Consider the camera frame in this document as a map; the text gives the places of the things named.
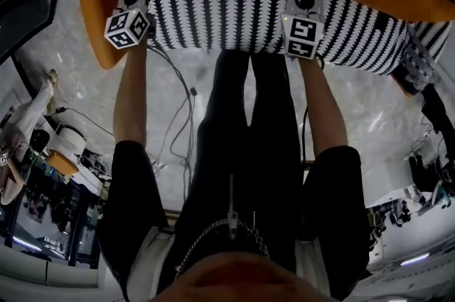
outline silver chain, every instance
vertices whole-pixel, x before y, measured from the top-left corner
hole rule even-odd
[[[176,267],[176,278],[174,281],[183,273],[185,270],[185,265],[188,262],[188,259],[190,258],[191,254],[193,253],[194,248],[196,245],[199,243],[199,241],[202,240],[204,236],[206,236],[210,231],[215,229],[216,227],[219,227],[221,225],[227,225],[228,224],[228,219],[222,219],[214,222],[213,224],[209,225],[202,233],[199,235],[199,237],[195,240],[193,245],[191,245],[190,249],[186,253],[185,257],[183,258],[183,261],[181,262],[180,265]],[[269,250],[267,249],[267,246],[263,244],[263,239],[259,236],[259,232],[255,227],[249,227],[247,224],[239,220],[239,225],[244,227],[247,230],[247,236],[253,236],[255,237],[256,244],[259,245],[259,250],[267,257],[270,259],[270,254]]]

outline lips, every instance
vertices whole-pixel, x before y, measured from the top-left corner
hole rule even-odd
[[[286,279],[263,264],[237,262],[207,271],[194,285],[206,287],[236,284],[283,284],[285,282],[287,282]]]

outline gray floor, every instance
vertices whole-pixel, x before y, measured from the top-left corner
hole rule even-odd
[[[198,91],[195,129],[205,113],[217,56],[216,51],[202,50],[171,53],[188,86],[194,86]],[[104,128],[112,130],[114,100],[124,63],[110,71],[98,66],[87,39],[78,0],[59,0],[53,24],[25,44],[18,52],[18,58],[37,88],[47,71],[55,68],[60,76],[55,104],[73,107]],[[297,63],[288,62],[288,68],[296,115],[301,124],[306,106],[303,81]],[[421,124],[418,98],[405,97],[391,77],[332,65],[326,66],[325,73],[345,118],[350,144],[360,152],[364,186],[377,182],[381,166],[390,159],[400,162],[409,153],[413,142],[421,139],[429,128]],[[168,123],[184,100],[184,92],[173,70],[153,53],[148,54],[147,79],[147,151],[157,156]],[[448,106],[448,113],[455,114],[449,94],[444,88],[439,88],[439,91]],[[248,119],[251,117],[254,98],[255,81],[250,71],[245,86]],[[186,114],[184,110],[177,118],[169,140],[183,123]],[[88,148],[101,153],[107,165],[112,162],[114,140],[110,135],[73,112],[61,114],[60,119],[86,134],[89,137]],[[307,158],[312,159],[309,126],[305,138]],[[187,142],[186,131],[176,144],[177,152],[185,153]],[[435,155],[438,143],[439,137],[429,142],[428,157]],[[164,207],[179,210],[183,202],[183,169],[178,159],[169,153],[168,145],[161,156],[165,166],[159,174],[158,184]],[[270,149],[271,161],[278,151]]]

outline striped fabric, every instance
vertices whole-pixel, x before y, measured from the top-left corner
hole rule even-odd
[[[164,49],[223,48],[283,53],[286,0],[151,0],[156,42]],[[336,65],[387,75],[402,60],[407,23],[353,0],[323,0],[325,36],[317,54]],[[437,61],[449,23],[417,23]]]

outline person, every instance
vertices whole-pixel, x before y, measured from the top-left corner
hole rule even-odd
[[[248,126],[250,57],[257,94]],[[316,157],[305,183],[284,56],[224,50],[188,198],[170,230],[144,149],[146,44],[130,49],[99,224],[102,254],[127,301],[328,301],[350,293],[368,264],[360,157],[319,62],[299,62]]]
[[[8,166],[0,167],[0,203],[2,205],[13,202],[25,185],[18,165],[23,161],[33,130],[47,109],[57,82],[58,74],[55,70],[51,70],[36,97],[18,107],[0,134],[0,147],[5,148],[11,156]]]

